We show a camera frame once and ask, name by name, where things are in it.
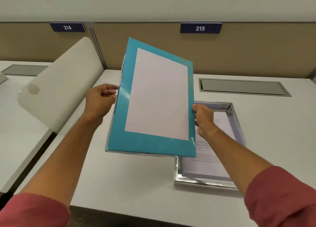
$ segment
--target box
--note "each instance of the box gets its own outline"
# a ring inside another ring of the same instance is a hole
[[[225,112],[228,117],[235,140],[246,147],[244,138],[242,136],[239,122],[237,120],[235,110],[232,103],[225,102],[209,102],[209,101],[196,101],[196,104],[203,104],[211,108],[214,112]],[[184,163],[182,157],[176,157],[174,183],[180,185],[191,186],[207,186],[222,189],[238,190],[234,182],[223,176],[213,176],[205,174],[188,174],[184,172]]]
[[[193,63],[129,38],[106,151],[195,157]]]

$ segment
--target sleeve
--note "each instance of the sleeve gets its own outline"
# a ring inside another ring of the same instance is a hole
[[[59,201],[20,193],[0,211],[0,227],[65,227],[69,216],[69,209]]]
[[[278,166],[261,171],[252,180],[245,205],[259,227],[316,223],[316,190]]]

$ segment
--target beige partition panel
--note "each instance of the beige partition panel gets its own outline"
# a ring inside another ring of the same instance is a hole
[[[53,62],[87,32],[54,32],[48,22],[0,23],[0,60]]]
[[[109,69],[128,37],[193,61],[194,73],[305,78],[316,67],[316,23],[224,23],[220,34],[180,34],[180,23],[92,23]]]

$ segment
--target blue cardboard box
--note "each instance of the blue cardboard box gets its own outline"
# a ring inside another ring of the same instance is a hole
[[[129,38],[105,150],[196,156],[193,63]]]

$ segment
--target white sheet of paper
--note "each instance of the white sheet of paper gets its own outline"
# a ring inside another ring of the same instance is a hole
[[[214,123],[235,140],[233,130],[225,112],[214,112]],[[195,127],[195,138],[197,156],[195,158],[184,157],[182,159],[184,173],[229,177],[210,145],[205,139],[199,136],[197,127]]]
[[[125,131],[189,140],[188,67],[138,48]]]

